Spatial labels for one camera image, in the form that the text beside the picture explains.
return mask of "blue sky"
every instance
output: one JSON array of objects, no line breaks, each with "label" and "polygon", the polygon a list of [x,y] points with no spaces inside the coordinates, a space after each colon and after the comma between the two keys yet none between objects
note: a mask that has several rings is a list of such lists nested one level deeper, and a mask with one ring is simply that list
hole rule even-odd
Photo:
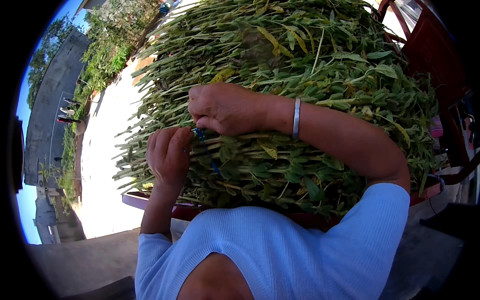
[{"label": "blue sky", "polygon": [[[64,3],[60,8],[58,13],[52,19],[59,19],[63,17],[66,13],[69,13],[70,17],[75,15],[78,7],[82,3],[82,0],[69,0]],[[81,10],[78,15],[76,15],[73,23],[75,25],[83,26],[84,31],[88,28],[87,23],[84,21],[85,10]],[[22,79],[22,85],[20,86],[20,94],[18,97],[18,107],[17,107],[17,116],[23,122],[22,128],[24,131],[24,138],[26,138],[28,120],[30,119],[30,109],[27,104],[28,96],[28,83],[27,83],[27,74],[29,68],[25,70],[24,77]],[[24,188],[20,190],[17,194],[18,208],[20,211],[20,221],[22,223],[22,228],[25,234],[25,238],[30,244],[41,244],[38,231],[33,224],[33,219],[35,218],[35,200],[36,200],[36,188],[31,185],[24,184]]]}]

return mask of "woman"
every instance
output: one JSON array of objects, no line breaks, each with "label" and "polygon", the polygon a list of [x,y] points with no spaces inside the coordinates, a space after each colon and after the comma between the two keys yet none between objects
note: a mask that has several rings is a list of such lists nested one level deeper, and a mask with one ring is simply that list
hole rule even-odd
[{"label": "woman", "polygon": [[260,207],[209,209],[171,242],[172,207],[189,168],[190,128],[158,130],[146,160],[155,175],[139,237],[138,299],[376,299],[408,215],[410,175],[380,129],[336,110],[235,84],[193,87],[197,127],[223,135],[277,130],[367,178],[359,203],[328,232],[304,229]]}]

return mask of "blue string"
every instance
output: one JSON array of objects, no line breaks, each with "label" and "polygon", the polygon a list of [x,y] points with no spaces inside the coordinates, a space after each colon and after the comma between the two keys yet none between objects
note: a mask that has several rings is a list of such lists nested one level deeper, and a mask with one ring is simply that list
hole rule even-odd
[{"label": "blue string", "polygon": [[216,167],[215,163],[213,162],[213,158],[212,158],[212,156],[210,155],[210,153],[208,152],[207,145],[205,145],[205,141],[204,141],[205,132],[204,132],[203,130],[199,130],[198,128],[195,128],[195,133],[196,133],[196,134],[198,135],[198,137],[202,140],[202,144],[204,145],[205,151],[207,152],[207,155],[208,155],[208,157],[210,158],[210,161],[212,162],[213,170],[220,175],[220,171],[218,170],[218,168]]}]

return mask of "silver bangle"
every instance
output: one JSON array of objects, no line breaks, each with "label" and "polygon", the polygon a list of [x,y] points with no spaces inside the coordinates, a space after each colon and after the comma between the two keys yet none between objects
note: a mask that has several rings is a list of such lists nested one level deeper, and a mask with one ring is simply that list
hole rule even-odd
[{"label": "silver bangle", "polygon": [[300,98],[295,99],[295,114],[293,115],[293,135],[294,139],[299,138],[299,123],[300,123]]}]

